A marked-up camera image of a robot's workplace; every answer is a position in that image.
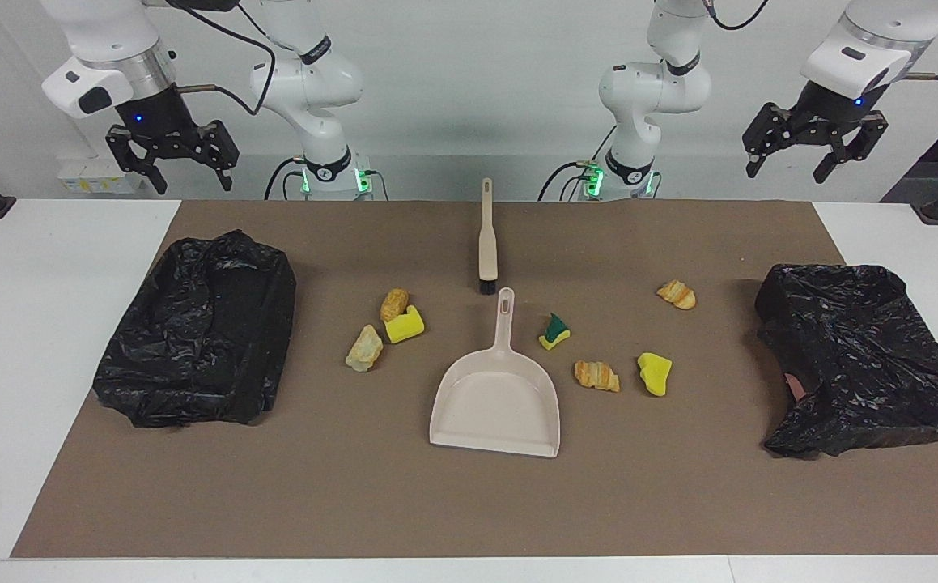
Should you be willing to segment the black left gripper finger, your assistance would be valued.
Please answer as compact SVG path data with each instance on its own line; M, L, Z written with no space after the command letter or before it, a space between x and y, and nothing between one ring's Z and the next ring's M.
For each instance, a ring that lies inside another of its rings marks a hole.
M778 104L768 102L761 107L742 135L743 147L749 157L745 171L750 180L757 176L769 155L796 144L802 123L801 115Z
M815 182L823 184L839 165L867 159L887 128L885 115L871 112L860 119L857 133L849 143L843 143L842 130L829 130L829 152L813 170Z

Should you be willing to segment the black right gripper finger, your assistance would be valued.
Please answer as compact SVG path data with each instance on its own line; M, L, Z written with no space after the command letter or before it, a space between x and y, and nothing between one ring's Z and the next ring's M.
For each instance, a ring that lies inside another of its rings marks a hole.
M211 121L196 128L193 159L214 170L225 192L231 192L233 188L232 171L238 165L239 158L239 148L223 121Z
M168 182L162 176L160 169L155 166L155 154L137 155L132 148L134 137L129 130L122 125L112 125L107 130L105 141L122 172L137 173L145 177L158 195L165 195L168 191Z

